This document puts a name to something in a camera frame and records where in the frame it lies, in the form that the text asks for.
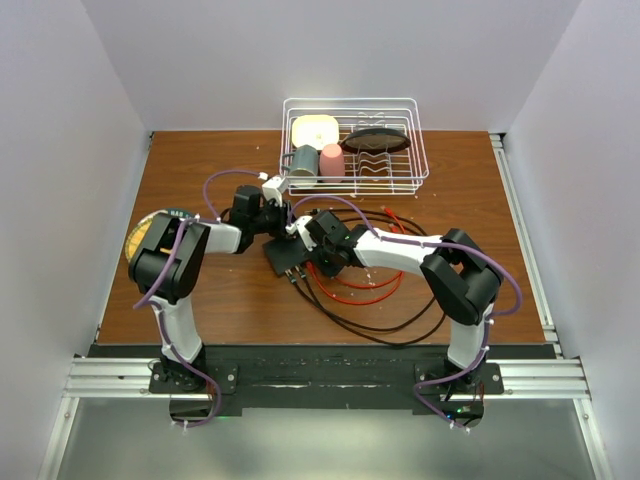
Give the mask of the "black network switch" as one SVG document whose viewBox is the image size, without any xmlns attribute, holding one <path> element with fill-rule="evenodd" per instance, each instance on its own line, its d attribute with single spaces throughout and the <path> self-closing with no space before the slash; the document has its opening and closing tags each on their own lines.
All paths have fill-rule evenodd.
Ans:
<svg viewBox="0 0 640 480">
<path fill-rule="evenodd" d="M 309 250 L 300 238 L 272 239 L 263 245 L 263 252 L 277 277 L 308 260 Z"/>
</svg>

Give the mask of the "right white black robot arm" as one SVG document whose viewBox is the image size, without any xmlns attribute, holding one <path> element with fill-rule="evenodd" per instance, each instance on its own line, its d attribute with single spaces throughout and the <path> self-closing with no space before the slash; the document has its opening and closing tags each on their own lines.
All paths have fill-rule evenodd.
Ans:
<svg viewBox="0 0 640 480">
<path fill-rule="evenodd" d="M 454 230 L 447 239 L 388 233 L 368 224 L 348 229 L 330 211 L 300 217 L 285 231 L 330 265 L 382 267 L 423 277 L 451 320 L 446 374 L 440 381 L 459 393 L 480 382 L 479 364 L 503 275 L 464 232 Z"/>
</svg>

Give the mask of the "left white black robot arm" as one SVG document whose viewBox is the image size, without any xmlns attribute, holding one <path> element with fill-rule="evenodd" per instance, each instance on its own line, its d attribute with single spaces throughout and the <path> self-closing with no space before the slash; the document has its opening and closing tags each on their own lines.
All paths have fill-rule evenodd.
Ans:
<svg viewBox="0 0 640 480">
<path fill-rule="evenodd" d="M 257 235 L 287 235 L 291 203 L 273 187 L 242 185 L 232 206 L 214 219 L 160 211 L 129 260 L 128 275 L 142 298 L 134 305 L 152 308 L 162 347 L 162 381 L 185 392 L 213 387 L 207 380 L 203 341 L 195 325 L 191 295 L 207 254 L 240 254 Z"/>
</svg>

